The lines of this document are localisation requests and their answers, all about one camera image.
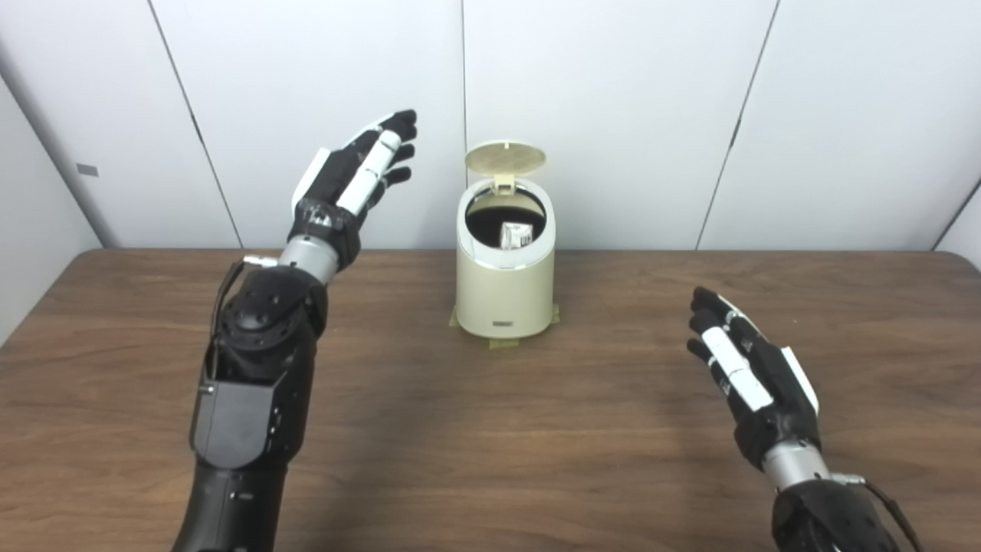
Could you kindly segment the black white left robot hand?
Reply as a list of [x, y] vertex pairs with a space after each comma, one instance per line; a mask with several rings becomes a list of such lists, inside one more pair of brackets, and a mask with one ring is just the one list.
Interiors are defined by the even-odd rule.
[[415, 110], [392, 113], [366, 126], [340, 148], [323, 148], [292, 198], [294, 219], [287, 240], [312, 238], [336, 254], [336, 268], [352, 265], [361, 251], [367, 214], [392, 186], [412, 177], [418, 135]]

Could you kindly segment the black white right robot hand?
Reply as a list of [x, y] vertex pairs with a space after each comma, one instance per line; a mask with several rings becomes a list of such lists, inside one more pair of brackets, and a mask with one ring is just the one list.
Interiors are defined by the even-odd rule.
[[694, 288], [687, 349], [725, 395], [740, 454], [763, 468], [781, 443], [821, 446], [819, 401], [788, 347], [771, 343], [735, 304], [707, 287]]

